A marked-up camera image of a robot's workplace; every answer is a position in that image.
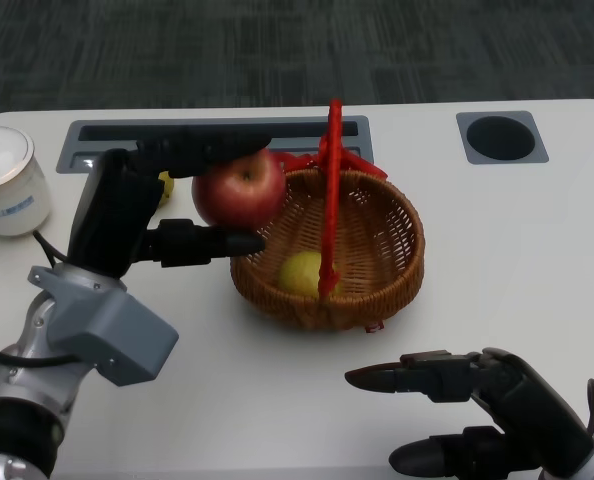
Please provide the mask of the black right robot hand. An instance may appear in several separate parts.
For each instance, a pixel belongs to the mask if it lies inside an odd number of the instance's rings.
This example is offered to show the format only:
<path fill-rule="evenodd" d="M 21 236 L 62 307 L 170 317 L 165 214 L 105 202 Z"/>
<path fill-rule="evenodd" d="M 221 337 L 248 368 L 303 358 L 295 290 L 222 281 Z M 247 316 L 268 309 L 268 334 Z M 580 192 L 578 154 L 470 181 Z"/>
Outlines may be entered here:
<path fill-rule="evenodd" d="M 545 477 L 567 479 L 594 454 L 593 436 L 571 407 L 528 363 L 503 350 L 407 354 L 349 371 L 345 379 L 361 390 L 421 393 L 434 403 L 472 400 L 493 419 L 493 426 L 399 447 L 389 463 L 403 475 L 505 479 L 541 469 Z"/>

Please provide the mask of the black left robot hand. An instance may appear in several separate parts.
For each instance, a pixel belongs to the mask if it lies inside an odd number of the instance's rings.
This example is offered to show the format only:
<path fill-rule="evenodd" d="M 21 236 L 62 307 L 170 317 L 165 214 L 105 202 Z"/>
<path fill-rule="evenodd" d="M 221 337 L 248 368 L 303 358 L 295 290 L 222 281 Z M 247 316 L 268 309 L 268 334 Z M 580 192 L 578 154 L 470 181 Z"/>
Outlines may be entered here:
<path fill-rule="evenodd" d="M 140 261 L 164 268 L 206 265 L 214 259 L 247 256 L 265 247 L 262 237 L 241 228 L 204 227 L 190 219 L 166 219 L 149 229 L 164 183 L 201 177 L 271 141 L 264 133 L 196 133 L 182 127 L 137 142 L 135 149 L 110 149 L 95 161 L 73 220 L 66 261 L 93 273 L 121 278 Z"/>

